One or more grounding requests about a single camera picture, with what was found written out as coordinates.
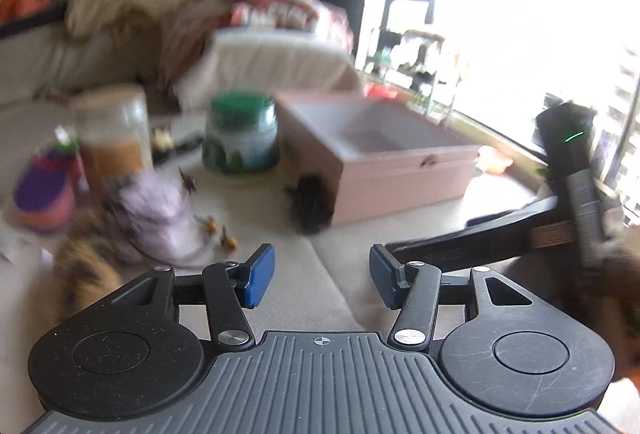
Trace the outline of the right hand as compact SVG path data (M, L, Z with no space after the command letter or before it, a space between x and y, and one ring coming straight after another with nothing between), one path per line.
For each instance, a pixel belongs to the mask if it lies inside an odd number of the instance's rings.
M614 379L639 385L639 254L622 238L578 242L572 301L615 357Z

